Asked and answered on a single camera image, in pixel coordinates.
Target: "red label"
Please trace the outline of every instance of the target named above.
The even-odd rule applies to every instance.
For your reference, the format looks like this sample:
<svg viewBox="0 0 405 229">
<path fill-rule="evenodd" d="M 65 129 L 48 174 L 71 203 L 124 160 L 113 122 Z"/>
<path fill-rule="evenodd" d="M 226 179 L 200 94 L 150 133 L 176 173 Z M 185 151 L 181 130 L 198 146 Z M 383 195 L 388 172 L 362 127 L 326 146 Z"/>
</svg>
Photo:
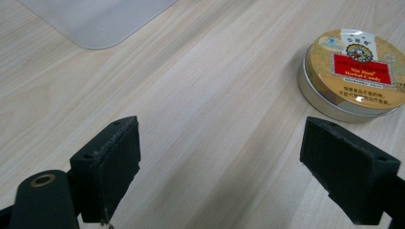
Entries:
<svg viewBox="0 0 405 229">
<path fill-rule="evenodd" d="M 393 84 L 388 64 L 370 61 L 357 62 L 349 56 L 333 55 L 334 73 L 382 84 Z"/>
</svg>

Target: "clear plastic sheet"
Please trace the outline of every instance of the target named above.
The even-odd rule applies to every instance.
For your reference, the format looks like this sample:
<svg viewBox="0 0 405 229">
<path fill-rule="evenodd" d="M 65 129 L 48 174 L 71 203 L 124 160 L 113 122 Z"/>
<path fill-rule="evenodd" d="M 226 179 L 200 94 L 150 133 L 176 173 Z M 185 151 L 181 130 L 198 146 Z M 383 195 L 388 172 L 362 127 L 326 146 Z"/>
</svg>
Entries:
<svg viewBox="0 0 405 229">
<path fill-rule="evenodd" d="M 112 47 L 177 0 L 19 0 L 78 46 Z"/>
</svg>

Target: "screw hole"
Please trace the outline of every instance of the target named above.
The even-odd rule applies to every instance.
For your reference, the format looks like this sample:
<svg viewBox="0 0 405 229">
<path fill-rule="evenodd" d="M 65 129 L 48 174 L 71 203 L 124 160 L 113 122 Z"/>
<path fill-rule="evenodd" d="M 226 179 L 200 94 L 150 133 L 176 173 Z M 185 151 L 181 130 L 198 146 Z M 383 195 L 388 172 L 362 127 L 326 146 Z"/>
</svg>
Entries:
<svg viewBox="0 0 405 229">
<path fill-rule="evenodd" d="M 85 159 L 91 159 L 91 158 L 93 158 L 93 155 L 92 154 L 86 154 L 86 155 L 84 155 L 83 156 Z"/>
<path fill-rule="evenodd" d="M 377 158 L 377 160 L 379 160 L 379 161 L 387 161 L 387 158 L 385 158 L 384 156 L 379 156 Z"/>
<path fill-rule="evenodd" d="M 31 181 L 31 187 L 39 188 L 39 187 L 45 186 L 49 183 L 52 183 L 55 178 L 56 178 L 56 176 L 53 174 L 48 174 L 48 175 L 43 175 L 43 176 L 37 177 L 33 181 Z"/>
</svg>

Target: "herbal candy tin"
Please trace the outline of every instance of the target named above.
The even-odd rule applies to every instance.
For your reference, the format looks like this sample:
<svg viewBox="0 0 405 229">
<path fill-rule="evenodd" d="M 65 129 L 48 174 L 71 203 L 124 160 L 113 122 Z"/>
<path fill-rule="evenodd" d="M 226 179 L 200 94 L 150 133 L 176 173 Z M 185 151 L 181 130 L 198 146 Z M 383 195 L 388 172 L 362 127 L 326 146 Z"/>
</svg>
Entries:
<svg viewBox="0 0 405 229">
<path fill-rule="evenodd" d="M 368 32 L 329 31 L 308 48 L 298 85 L 321 113 L 369 121 L 405 103 L 405 56 Z"/>
</svg>

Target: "tin lid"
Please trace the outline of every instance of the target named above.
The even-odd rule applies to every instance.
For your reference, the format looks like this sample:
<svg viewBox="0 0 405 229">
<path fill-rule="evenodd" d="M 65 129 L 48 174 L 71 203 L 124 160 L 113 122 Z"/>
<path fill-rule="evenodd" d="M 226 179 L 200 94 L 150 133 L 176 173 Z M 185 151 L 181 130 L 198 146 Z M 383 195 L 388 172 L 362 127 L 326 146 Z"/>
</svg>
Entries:
<svg viewBox="0 0 405 229">
<path fill-rule="evenodd" d="M 371 33 L 322 34 L 310 48 L 306 68 L 313 87 L 336 106 L 349 102 L 389 111 L 405 103 L 405 56 Z"/>
</svg>

